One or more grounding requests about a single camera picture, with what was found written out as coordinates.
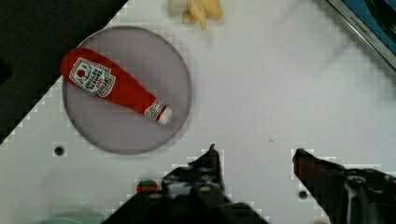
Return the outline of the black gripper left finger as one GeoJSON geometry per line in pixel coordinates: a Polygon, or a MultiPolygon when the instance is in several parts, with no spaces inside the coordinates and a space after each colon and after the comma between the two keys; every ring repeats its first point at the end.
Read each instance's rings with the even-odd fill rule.
{"type": "Polygon", "coordinates": [[[224,190],[220,156],[215,144],[211,144],[201,157],[187,166],[175,168],[162,179],[162,190],[172,198],[188,195],[193,187],[202,185],[224,190]]]}

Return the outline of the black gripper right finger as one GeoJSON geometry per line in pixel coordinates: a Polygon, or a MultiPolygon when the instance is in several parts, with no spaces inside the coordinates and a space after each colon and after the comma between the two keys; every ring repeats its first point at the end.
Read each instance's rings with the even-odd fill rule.
{"type": "Polygon", "coordinates": [[[295,175],[331,224],[395,224],[395,177],[376,169],[347,169],[299,148],[295,175]]]}

